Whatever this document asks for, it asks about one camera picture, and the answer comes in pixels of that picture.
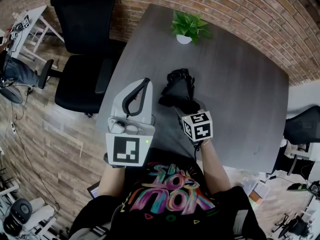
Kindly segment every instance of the wall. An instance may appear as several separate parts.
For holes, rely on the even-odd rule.
[[[291,85],[320,79],[320,6],[316,0],[116,0],[110,37],[127,41],[149,3],[200,13],[244,39],[289,75]],[[50,4],[50,0],[1,0],[0,28],[12,12]],[[46,12],[59,25],[55,12]]]
[[[289,88],[287,118],[298,115],[313,105],[320,106],[320,80]]]

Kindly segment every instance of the gray table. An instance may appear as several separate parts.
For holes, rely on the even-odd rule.
[[[170,26],[173,10],[151,4],[134,30],[115,68],[96,122],[108,131],[115,96],[130,83],[153,83],[156,117],[152,146],[193,156],[173,107],[158,104],[167,74],[180,68],[195,77],[194,97],[210,111],[213,144],[225,166],[270,172],[285,127],[288,76],[260,51],[210,24],[214,39],[180,44]]]

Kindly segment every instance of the chair seat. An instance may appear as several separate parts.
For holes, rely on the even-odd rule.
[[[104,58],[96,55],[72,55],[57,86],[55,103],[71,111],[98,113],[105,94],[96,94],[95,89]],[[114,68],[115,65],[112,65],[109,70],[113,72]]]

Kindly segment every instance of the colorful graphic print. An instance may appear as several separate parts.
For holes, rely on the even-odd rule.
[[[141,188],[129,194],[121,212],[126,210],[126,205],[130,206],[130,212],[143,210],[153,195],[156,195],[155,199],[154,196],[152,198],[154,202],[150,209],[153,214],[161,214],[168,210],[190,215],[196,211],[197,206],[203,211],[215,208],[210,199],[202,194],[200,184],[191,178],[187,170],[179,169],[175,164],[154,164],[148,163],[148,166],[152,166],[149,175],[155,176],[153,183],[141,183]],[[153,218],[149,214],[145,215],[146,219],[151,217]]]

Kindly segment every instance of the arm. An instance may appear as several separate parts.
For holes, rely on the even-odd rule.
[[[203,172],[206,186],[211,194],[231,189],[228,175],[219,161],[214,145],[209,140],[201,147]]]
[[[125,170],[125,167],[112,168],[109,164],[106,164],[99,184],[98,195],[120,197],[125,183]]]
[[[7,46],[11,43],[10,38],[7,38],[9,36],[9,31],[5,32],[3,38],[5,39],[5,42],[3,43],[3,45],[0,45],[0,54],[5,50],[5,48],[7,48]]]

